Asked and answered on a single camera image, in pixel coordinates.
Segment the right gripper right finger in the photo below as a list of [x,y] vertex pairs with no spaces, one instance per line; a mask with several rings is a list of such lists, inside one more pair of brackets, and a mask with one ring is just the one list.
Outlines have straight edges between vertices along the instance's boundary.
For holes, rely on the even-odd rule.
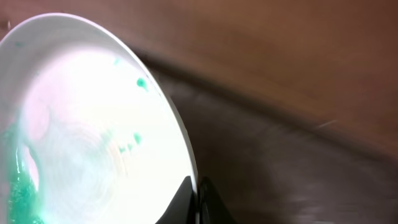
[[208,177],[201,180],[198,201],[200,224],[237,224]]

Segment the white plate top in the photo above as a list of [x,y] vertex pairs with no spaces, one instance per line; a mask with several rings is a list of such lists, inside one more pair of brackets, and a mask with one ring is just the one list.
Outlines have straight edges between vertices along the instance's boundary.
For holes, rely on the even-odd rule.
[[31,17],[1,40],[1,222],[156,223],[197,166],[172,100],[115,35]]

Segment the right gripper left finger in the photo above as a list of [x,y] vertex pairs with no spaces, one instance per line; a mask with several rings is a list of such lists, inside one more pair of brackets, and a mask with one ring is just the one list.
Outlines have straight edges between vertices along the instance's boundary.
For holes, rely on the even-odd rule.
[[195,209],[192,180],[186,176],[156,224],[196,224]]

